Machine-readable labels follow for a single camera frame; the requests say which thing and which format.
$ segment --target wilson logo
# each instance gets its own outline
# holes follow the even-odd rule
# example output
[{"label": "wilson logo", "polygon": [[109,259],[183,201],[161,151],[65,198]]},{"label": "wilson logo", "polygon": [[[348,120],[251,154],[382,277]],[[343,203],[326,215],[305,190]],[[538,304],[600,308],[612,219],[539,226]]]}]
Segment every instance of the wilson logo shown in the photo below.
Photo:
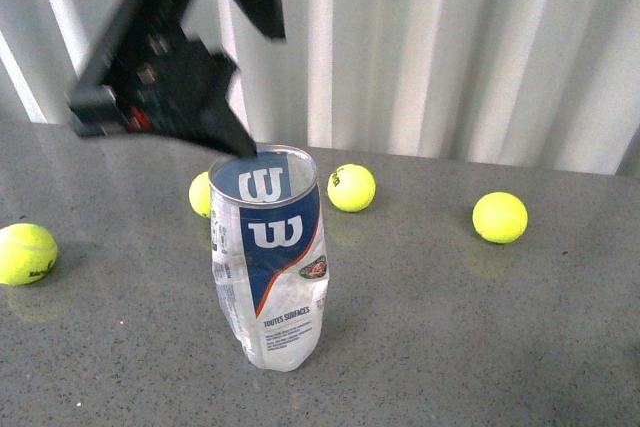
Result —
[{"label": "wilson logo", "polygon": [[42,277],[43,275],[47,275],[51,269],[53,269],[53,264],[55,263],[55,260],[50,260],[49,263],[47,264],[47,268],[44,270],[38,270],[36,272],[29,272],[29,277]]},{"label": "wilson logo", "polygon": [[[291,227],[291,236],[287,238],[287,224]],[[302,237],[302,217],[297,215],[293,219],[286,222],[280,220],[278,222],[269,222],[269,224],[248,224],[253,231],[253,238],[258,247],[263,249],[273,249],[275,247],[291,247],[296,245]],[[267,239],[267,230],[271,230],[272,240]]]},{"label": "wilson logo", "polygon": [[[267,169],[254,170],[240,174],[238,178],[238,189],[240,197],[247,202],[275,202],[280,198],[282,190],[280,189],[280,175],[282,175],[281,167],[273,167],[269,169],[269,181],[271,182],[271,193],[267,193],[265,177]],[[249,180],[253,177],[253,185],[256,195],[253,196],[249,192]]]}]

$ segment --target w logo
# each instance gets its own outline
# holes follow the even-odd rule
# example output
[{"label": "w logo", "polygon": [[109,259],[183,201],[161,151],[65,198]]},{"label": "w logo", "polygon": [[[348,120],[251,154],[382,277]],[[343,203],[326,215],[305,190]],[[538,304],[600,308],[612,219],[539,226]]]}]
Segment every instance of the w logo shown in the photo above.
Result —
[{"label": "w logo", "polygon": [[[286,224],[292,227],[291,237],[287,239]],[[296,245],[302,237],[302,217],[297,215],[293,219],[278,222],[269,222],[269,229],[273,231],[273,240],[267,240],[267,224],[248,224],[253,230],[253,237],[258,247],[263,249],[273,249],[275,247],[291,247]]]},{"label": "w logo", "polygon": [[[280,198],[282,191],[280,189],[280,175],[283,170],[281,167],[273,167],[269,169],[269,180],[271,181],[271,193],[267,193],[267,187],[264,178],[267,176],[267,169],[254,170],[240,174],[238,178],[238,189],[240,197],[247,202],[275,202]],[[253,183],[256,189],[256,195],[253,196],[249,192],[249,179],[253,176]]]}]

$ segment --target yellow tennis ball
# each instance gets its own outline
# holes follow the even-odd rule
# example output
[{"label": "yellow tennis ball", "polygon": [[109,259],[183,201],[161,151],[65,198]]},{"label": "yellow tennis ball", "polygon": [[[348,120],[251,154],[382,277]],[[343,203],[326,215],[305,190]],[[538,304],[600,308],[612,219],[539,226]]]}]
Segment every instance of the yellow tennis ball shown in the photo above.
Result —
[{"label": "yellow tennis ball", "polygon": [[506,192],[482,197],[473,209],[473,225],[482,238],[508,244],[527,228],[527,209],[520,199]]},{"label": "yellow tennis ball", "polygon": [[329,199],[340,210],[359,212],[369,206],[376,194],[376,181],[361,165],[338,167],[327,184]]},{"label": "yellow tennis ball", "polygon": [[41,279],[53,268],[58,245],[44,227],[13,224],[0,230],[0,284],[21,285]]},{"label": "yellow tennis ball", "polygon": [[209,219],[211,217],[211,186],[209,172],[203,172],[191,182],[189,202],[196,214]]}]

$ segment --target speckled gray table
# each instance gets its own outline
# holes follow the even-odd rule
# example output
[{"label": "speckled gray table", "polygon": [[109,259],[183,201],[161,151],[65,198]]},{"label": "speckled gray table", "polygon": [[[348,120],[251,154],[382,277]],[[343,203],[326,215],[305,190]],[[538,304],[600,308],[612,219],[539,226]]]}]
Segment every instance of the speckled gray table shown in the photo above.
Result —
[{"label": "speckled gray table", "polygon": [[[28,124],[0,143],[0,224],[61,248],[46,279],[0,286],[2,427],[640,423],[637,180],[309,149],[332,277],[316,351],[283,374],[217,304],[187,199],[215,154]],[[346,162],[378,180],[360,214],[324,194]],[[529,208],[514,244],[470,224],[493,190]]]}]

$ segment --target orange stripe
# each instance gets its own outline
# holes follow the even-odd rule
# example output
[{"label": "orange stripe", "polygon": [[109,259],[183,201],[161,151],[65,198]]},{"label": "orange stripe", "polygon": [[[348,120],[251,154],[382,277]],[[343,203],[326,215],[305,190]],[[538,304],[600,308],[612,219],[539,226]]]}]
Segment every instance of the orange stripe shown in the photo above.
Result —
[{"label": "orange stripe", "polygon": [[271,291],[271,287],[273,287],[273,284],[276,283],[276,279],[280,276],[281,273],[283,273],[289,267],[291,267],[292,265],[297,264],[298,262],[300,262],[300,260],[302,260],[304,258],[304,256],[307,255],[307,252],[309,252],[309,249],[313,245],[313,242],[316,240],[316,234],[318,233],[318,225],[319,224],[320,224],[320,216],[318,216],[318,221],[316,222],[316,227],[313,230],[313,235],[311,236],[311,240],[309,241],[309,245],[307,245],[307,248],[304,249],[304,252],[302,252],[302,254],[300,254],[300,256],[296,260],[294,260],[290,264],[285,265],[282,269],[280,269],[278,272],[276,272],[276,274],[271,278],[271,282],[269,282],[269,285],[267,285],[267,288],[264,291],[264,295],[262,296],[262,300],[260,301],[260,305],[258,306],[258,310],[256,310],[256,319],[258,317],[260,317],[260,312],[262,312],[262,308],[264,307],[264,304],[267,303],[267,298],[269,297],[269,292]]}]

